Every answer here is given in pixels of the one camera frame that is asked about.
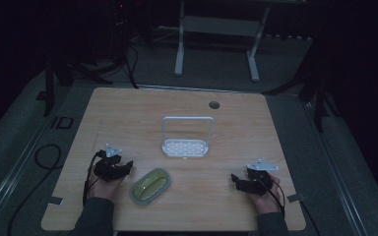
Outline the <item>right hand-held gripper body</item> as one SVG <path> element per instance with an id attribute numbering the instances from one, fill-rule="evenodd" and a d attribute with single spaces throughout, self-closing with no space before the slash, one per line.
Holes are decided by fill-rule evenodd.
<path id="1" fill-rule="evenodd" d="M 247 180 L 237 180 L 237 190 L 263 196 L 273 187 L 270 171 L 277 171 L 280 168 L 266 160 L 258 159 L 256 162 L 246 165 Z"/>

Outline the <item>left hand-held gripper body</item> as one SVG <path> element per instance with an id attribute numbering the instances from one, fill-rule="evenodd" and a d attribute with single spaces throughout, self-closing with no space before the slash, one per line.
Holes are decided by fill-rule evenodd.
<path id="1" fill-rule="evenodd" d="M 119 166 L 122 149 L 105 145 L 105 149 L 98 153 L 100 160 L 94 166 L 94 174 L 105 182 L 111 182 L 127 175 L 127 166 Z"/>

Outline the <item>green oval dish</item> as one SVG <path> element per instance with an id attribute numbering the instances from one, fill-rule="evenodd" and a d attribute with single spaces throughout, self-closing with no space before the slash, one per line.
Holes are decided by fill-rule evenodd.
<path id="1" fill-rule="evenodd" d="M 147 206 L 171 185 L 167 171 L 156 168 L 138 180 L 131 189 L 131 199 L 139 206 Z"/>

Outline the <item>white rack with handle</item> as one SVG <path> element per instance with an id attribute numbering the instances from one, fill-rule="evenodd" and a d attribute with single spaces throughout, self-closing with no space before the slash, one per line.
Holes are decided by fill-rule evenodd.
<path id="1" fill-rule="evenodd" d="M 168 122 L 207 122 L 208 135 L 201 138 L 169 138 L 167 136 Z M 211 116 L 165 116 L 161 121 L 163 153 L 168 157 L 201 158 L 210 149 L 210 140 L 215 127 L 215 119 Z"/>

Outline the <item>person's right hand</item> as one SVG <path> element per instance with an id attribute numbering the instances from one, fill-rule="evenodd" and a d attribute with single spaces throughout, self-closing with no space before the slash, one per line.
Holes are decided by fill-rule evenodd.
<path id="1" fill-rule="evenodd" d="M 256 194 L 248 194 L 248 198 L 256 209 L 258 215 L 269 212 L 281 212 L 280 194 L 278 192 L 278 185 L 280 180 L 272 176 L 273 186 L 265 195 L 260 196 Z"/>

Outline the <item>person's left hand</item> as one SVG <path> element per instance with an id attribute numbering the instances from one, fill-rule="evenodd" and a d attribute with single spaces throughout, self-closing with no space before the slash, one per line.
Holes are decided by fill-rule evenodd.
<path id="1" fill-rule="evenodd" d="M 115 201 L 117 193 L 123 182 L 123 178 L 113 180 L 111 182 L 105 182 L 91 171 L 90 186 L 88 187 L 87 198 L 101 198 Z"/>

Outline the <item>black tripod stand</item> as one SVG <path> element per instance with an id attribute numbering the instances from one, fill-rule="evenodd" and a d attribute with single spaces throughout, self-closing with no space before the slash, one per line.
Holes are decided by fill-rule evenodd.
<path id="1" fill-rule="evenodd" d="M 71 86 L 74 82 L 72 72 L 78 72 L 85 78 L 94 81 L 98 84 L 112 85 L 113 81 L 104 79 L 101 75 L 108 72 L 113 72 L 126 66 L 128 70 L 128 78 L 131 86 L 134 89 L 138 88 L 134 78 L 134 70 L 137 65 L 138 59 L 135 59 L 133 66 L 130 66 L 127 56 L 122 58 L 114 57 L 108 66 L 89 69 L 82 65 L 80 62 L 74 60 L 72 57 L 61 53 L 56 48 L 52 47 L 49 43 L 46 44 L 46 61 L 44 66 L 44 90 L 41 91 L 36 97 L 37 100 L 45 102 L 43 116 L 47 117 L 55 106 L 55 89 L 54 78 L 57 78 L 61 86 Z"/>
<path id="2" fill-rule="evenodd" d="M 315 99 L 313 122 L 319 132 L 323 132 L 324 102 L 327 82 L 330 76 L 332 44 L 327 36 L 318 33 L 306 52 L 292 80 L 277 88 L 263 91 L 263 95 L 277 95 L 287 89 L 303 84 L 297 98 L 301 102 Z"/>

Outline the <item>white metal stand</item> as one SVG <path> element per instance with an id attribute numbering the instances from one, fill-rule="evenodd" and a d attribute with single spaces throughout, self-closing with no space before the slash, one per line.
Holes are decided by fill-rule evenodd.
<path id="1" fill-rule="evenodd" d="M 259 48 L 266 22 L 270 14 L 270 7 L 265 7 L 259 14 L 258 20 L 240 20 L 214 18 L 205 16 L 188 15 L 186 13 L 186 0 L 180 0 L 178 47 L 175 58 L 174 75 L 183 74 L 185 42 L 187 32 L 204 33 L 206 35 L 248 37 L 252 45 L 246 50 L 246 60 L 250 72 L 251 81 L 260 81 L 259 70 L 256 62 L 256 53 Z"/>

